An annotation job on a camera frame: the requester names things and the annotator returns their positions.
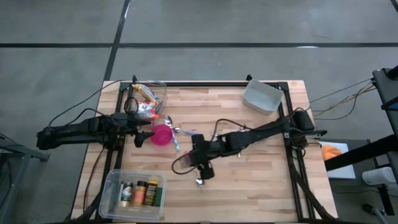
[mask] orange object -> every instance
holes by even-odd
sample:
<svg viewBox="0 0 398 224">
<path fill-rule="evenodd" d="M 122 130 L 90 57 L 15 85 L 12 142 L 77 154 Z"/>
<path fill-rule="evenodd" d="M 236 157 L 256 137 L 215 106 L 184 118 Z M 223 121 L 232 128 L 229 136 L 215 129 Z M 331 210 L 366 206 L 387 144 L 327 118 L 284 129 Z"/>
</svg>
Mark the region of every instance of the orange object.
<svg viewBox="0 0 398 224">
<path fill-rule="evenodd" d="M 136 187 L 136 193 L 134 194 L 134 200 L 132 201 L 132 206 L 142 207 L 145 199 L 145 191 L 147 190 L 147 182 L 138 181 Z"/>
<path fill-rule="evenodd" d="M 333 157 L 341 155 L 342 152 L 333 146 L 322 146 L 322 157 L 323 160 L 328 160 Z"/>
</svg>

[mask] yellow cap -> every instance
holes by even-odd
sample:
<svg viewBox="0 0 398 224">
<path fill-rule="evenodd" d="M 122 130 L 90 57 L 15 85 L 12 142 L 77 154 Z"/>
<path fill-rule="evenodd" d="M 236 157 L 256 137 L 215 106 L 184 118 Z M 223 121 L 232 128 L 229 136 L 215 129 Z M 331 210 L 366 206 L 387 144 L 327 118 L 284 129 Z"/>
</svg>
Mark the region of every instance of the yellow cap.
<svg viewBox="0 0 398 224">
<path fill-rule="evenodd" d="M 148 180 L 148 184 L 157 184 L 157 180 Z"/>
</svg>

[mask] metal bracket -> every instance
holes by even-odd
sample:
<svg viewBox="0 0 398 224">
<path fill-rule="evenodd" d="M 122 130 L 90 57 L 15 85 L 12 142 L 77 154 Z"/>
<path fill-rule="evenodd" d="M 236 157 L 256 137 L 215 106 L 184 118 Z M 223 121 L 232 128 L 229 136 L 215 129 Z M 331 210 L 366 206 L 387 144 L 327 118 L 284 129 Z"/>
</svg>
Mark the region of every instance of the metal bracket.
<svg viewBox="0 0 398 224">
<path fill-rule="evenodd" d="M 283 89 L 287 93 L 289 93 L 289 86 L 287 82 L 278 82 L 278 89 Z"/>
<path fill-rule="evenodd" d="M 284 137 L 285 138 L 290 138 L 290 133 L 284 133 Z M 321 138 L 321 134 L 309 134 L 309 135 L 305 135 L 306 139 L 320 139 Z"/>
<path fill-rule="evenodd" d="M 129 88 L 131 86 L 130 82 L 121 82 L 119 86 L 119 91 L 123 91 Z"/>
</svg>

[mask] snack bag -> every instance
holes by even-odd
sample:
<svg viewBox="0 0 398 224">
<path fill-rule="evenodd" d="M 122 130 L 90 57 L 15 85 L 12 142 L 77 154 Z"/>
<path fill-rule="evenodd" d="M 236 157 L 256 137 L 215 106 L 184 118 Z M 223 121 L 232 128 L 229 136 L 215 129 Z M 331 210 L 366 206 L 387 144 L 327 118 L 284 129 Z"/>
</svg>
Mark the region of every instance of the snack bag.
<svg viewBox="0 0 398 224">
<path fill-rule="evenodd" d="M 147 101 L 156 101 L 154 92 L 152 92 L 152 90 L 150 90 L 148 86 L 142 84 L 134 84 L 132 87 L 136 89 Z"/>
<path fill-rule="evenodd" d="M 140 119 L 145 121 L 152 121 L 159 117 L 155 113 L 156 102 L 141 102 L 138 101 L 137 115 Z"/>
</svg>

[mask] cable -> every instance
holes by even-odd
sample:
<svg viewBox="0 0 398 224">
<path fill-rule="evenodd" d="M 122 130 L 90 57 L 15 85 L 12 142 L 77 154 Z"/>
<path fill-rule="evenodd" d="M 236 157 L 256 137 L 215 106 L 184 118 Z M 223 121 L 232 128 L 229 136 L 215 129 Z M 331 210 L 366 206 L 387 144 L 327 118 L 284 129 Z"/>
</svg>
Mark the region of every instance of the cable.
<svg viewBox="0 0 398 224">
<path fill-rule="evenodd" d="M 135 115 L 135 114 L 138 113 L 138 101 L 137 101 L 137 99 L 135 99 L 133 96 L 130 96 L 129 98 L 127 98 L 127 99 L 125 100 L 123 109 L 124 109 L 124 112 L 125 112 L 126 114 L 130 114 L 131 103 L 128 104 L 129 107 L 127 108 L 127 103 L 128 103 L 130 100 L 135 100 L 135 101 L 136 101 L 136 112 L 134 113 L 134 115 Z"/>
<path fill-rule="evenodd" d="M 351 101 L 352 99 L 354 99 L 355 96 L 359 96 L 359 95 L 362 95 L 363 93 L 367 93 L 367 92 L 369 92 L 369 91 L 375 90 L 375 88 L 373 88 L 372 90 L 370 90 L 370 88 L 372 88 L 372 86 L 367 87 L 367 88 L 366 88 L 364 91 L 362 91 L 361 93 L 357 93 L 357 94 L 353 94 L 353 95 L 347 96 L 346 98 L 344 98 L 343 100 L 341 100 L 341 101 L 338 102 L 337 104 L 335 104 L 335 105 L 329 107 L 329 108 L 326 109 L 326 110 L 320 111 L 320 113 L 316 114 L 315 116 L 319 116 L 319 115 L 321 115 L 321 114 L 323 114 L 323 113 L 326 113 L 327 111 L 330 111 L 330 110 L 336 108 L 336 107 L 339 106 L 339 105 L 342 105 L 343 103 L 347 103 L 347 102 Z"/>
<path fill-rule="evenodd" d="M 11 175 L 11 165 L 10 165 L 10 161 L 7 159 L 7 166 L 8 166 L 8 179 L 9 179 L 9 186 L 8 186 L 8 190 L 7 193 L 5 194 L 2 202 L 0 203 L 0 209 L 2 208 L 2 206 L 4 205 L 4 203 L 6 202 L 7 196 L 10 193 L 11 187 L 12 187 L 12 175 Z"/>
<path fill-rule="evenodd" d="M 47 127 L 49 128 L 49 130 L 53 131 L 53 129 L 52 129 L 52 127 L 51 127 L 51 124 L 52 124 L 57 118 L 59 118 L 60 116 L 62 116 L 62 115 L 65 114 L 66 112 L 68 112 L 68 111 L 74 109 L 75 107 L 81 105 L 82 103 L 86 102 L 87 100 L 89 100 L 91 97 L 93 97 L 94 95 L 96 95 L 97 93 L 99 93 L 101 90 L 105 89 L 106 87 L 112 85 L 113 83 L 121 82 L 121 81 L 122 81 L 122 80 L 116 80 L 116 81 L 114 81 L 114 82 L 111 82 L 111 83 L 107 84 L 106 86 L 104 86 L 104 87 L 100 88 L 99 90 L 95 91 L 95 92 L 94 92 L 91 96 L 89 96 L 87 99 L 81 101 L 80 103 L 77 103 L 76 105 L 71 106 L 69 109 L 65 110 L 64 112 L 62 112 L 62 113 L 60 113 L 60 114 L 58 114 L 58 115 L 56 115 L 56 116 L 49 122 L 49 125 L 48 125 Z"/>
<path fill-rule="evenodd" d="M 359 83 L 355 83 L 354 85 L 350 85 L 349 87 L 342 88 L 342 89 L 340 89 L 340 90 L 334 91 L 333 93 L 330 93 L 330 94 L 327 94 L 327 95 L 325 95 L 325 96 L 323 96 L 323 97 L 319 97 L 319 98 L 317 98 L 317 99 L 315 99 L 315 100 L 312 100 L 312 101 L 310 101 L 310 103 L 313 103 L 313 102 L 315 102 L 315 101 L 324 99 L 325 97 L 328 97 L 328 96 L 333 95 L 333 94 L 335 94 L 335 93 L 341 92 L 341 91 L 343 91 L 343 90 L 347 90 L 347 89 L 349 89 L 349 88 L 351 88 L 351 87 L 353 87 L 353 86 L 359 85 L 359 84 L 364 83 L 364 82 L 366 82 L 366 81 L 368 81 L 368 80 L 371 80 L 371 79 L 372 79 L 372 78 L 368 78 L 367 80 L 363 80 L 363 81 L 361 81 L 361 82 L 359 82 Z"/>
<path fill-rule="evenodd" d="M 305 110 L 305 109 L 303 109 L 303 108 L 296 108 L 296 109 L 294 109 L 294 110 L 291 112 L 291 114 L 288 114 L 286 117 L 283 117 L 283 118 L 289 118 L 289 120 L 290 120 L 290 119 L 292 118 L 292 116 L 295 114 L 295 112 L 298 111 L 298 110 Z M 273 127 L 263 128 L 263 129 L 249 128 L 249 127 L 247 127 L 246 125 L 239 124 L 239 123 L 237 123 L 237 122 L 235 122 L 235 121 L 232 121 L 232 120 L 230 120 L 230 119 L 221 118 L 221 119 L 218 119 L 218 120 L 216 121 L 216 124 L 215 124 L 215 127 L 214 127 L 214 131 L 213 131 L 212 137 L 211 137 L 211 139 L 210 139 L 210 142 L 212 142 L 212 141 L 214 140 L 215 136 L 216 136 L 218 123 L 219 123 L 220 121 L 227 121 L 227 122 L 233 123 L 233 124 L 235 124 L 235 125 L 237 125 L 237 126 L 239 126 L 239 127 L 242 127 L 242 128 L 245 128 L 245 129 L 249 129 L 249 130 L 251 130 L 251 131 L 265 131 L 265 130 L 268 130 L 268 129 L 273 128 Z M 189 172 L 191 172 L 191 171 L 193 171 L 193 170 L 195 169 L 195 167 L 193 167 L 192 169 L 190 169 L 190 170 L 188 170 L 188 171 L 185 171 L 185 172 L 177 172 L 177 171 L 174 169 L 174 164 L 175 164 L 178 160 L 180 160 L 183 156 L 187 156 L 187 155 L 184 154 L 184 155 L 182 155 L 182 156 L 176 158 L 176 160 L 174 160 L 173 163 L 172 163 L 172 171 L 173 171 L 175 174 L 184 175 L 184 174 L 187 174 L 187 173 L 189 173 Z"/>
<path fill-rule="evenodd" d="M 193 167 L 192 169 L 190 169 L 190 170 L 188 170 L 188 171 L 185 171 L 185 172 L 177 172 L 177 171 L 174 169 L 174 164 L 175 164 L 177 161 L 179 161 L 179 160 L 180 160 L 182 157 L 184 157 L 184 156 L 188 156 L 188 154 L 184 154 L 184 155 L 182 155 L 182 156 L 176 158 L 176 160 L 173 161 L 173 163 L 172 163 L 172 171 L 173 171 L 175 174 L 178 174 L 178 175 L 185 175 L 185 174 L 187 174 L 187 173 L 192 172 L 192 171 L 196 168 L 196 167 Z"/>
<path fill-rule="evenodd" d="M 8 140 L 10 140 L 10 141 L 12 141 L 13 143 L 15 143 L 15 144 L 18 144 L 17 142 L 15 142 L 12 138 L 10 138 L 10 137 L 8 137 L 8 136 L 6 136 L 5 134 L 3 134 L 3 133 L 0 133 L 0 136 L 2 136 L 2 137 L 4 137 L 4 138 L 6 138 L 6 139 L 8 139 Z"/>
<path fill-rule="evenodd" d="M 375 190 L 364 190 L 364 191 L 361 191 L 361 192 L 335 192 L 334 190 L 332 190 L 332 192 L 336 193 L 336 194 L 361 194 L 361 193 L 365 193 L 365 192 L 374 192 L 374 193 L 379 194 L 379 192 L 377 192 Z M 398 195 L 388 195 L 388 196 L 390 196 L 390 197 L 398 197 Z"/>
<path fill-rule="evenodd" d="M 301 155 L 301 158 L 304 158 L 305 154 L 307 153 L 307 151 L 304 148 L 294 148 L 294 150 L 296 150 L 296 151 L 298 151 L 298 150 L 304 151 L 304 153 Z"/>
<path fill-rule="evenodd" d="M 358 99 L 359 93 L 360 93 L 363 89 L 365 89 L 368 85 L 366 85 L 366 86 L 364 86 L 362 89 L 360 89 L 360 90 L 358 91 L 358 93 L 355 95 L 353 107 L 352 107 L 351 111 L 350 111 L 348 114 L 346 114 L 346 115 L 344 115 L 344 116 L 342 116 L 342 117 L 339 117 L 339 118 L 314 118 L 314 120 L 321 120 L 321 121 L 336 121 L 336 120 L 343 119 L 343 118 L 349 116 L 349 115 L 354 111 L 354 109 L 355 109 L 356 100 Z"/>
<path fill-rule="evenodd" d="M 100 160 L 101 154 L 102 154 L 102 152 L 103 152 L 104 150 L 105 150 L 105 146 L 102 147 L 102 150 L 101 150 L 101 152 L 99 153 L 99 155 L 98 155 L 98 157 L 97 157 L 97 160 L 95 160 L 93 169 L 91 170 L 90 178 L 88 179 L 87 186 L 86 186 L 86 190 L 85 190 L 85 196 L 83 197 L 83 213 L 84 213 L 85 210 L 86 210 L 86 198 L 87 198 L 87 193 L 88 193 L 88 187 L 90 186 L 90 182 L 91 182 L 91 179 L 93 178 L 95 168 L 97 167 L 98 161 Z"/>
<path fill-rule="evenodd" d="M 12 146 L 23 146 L 23 145 L 21 145 L 21 144 L 11 144 L 11 145 L 8 145 L 8 146 L 0 146 L 0 148 L 7 148 L 7 147 L 12 147 Z"/>
</svg>

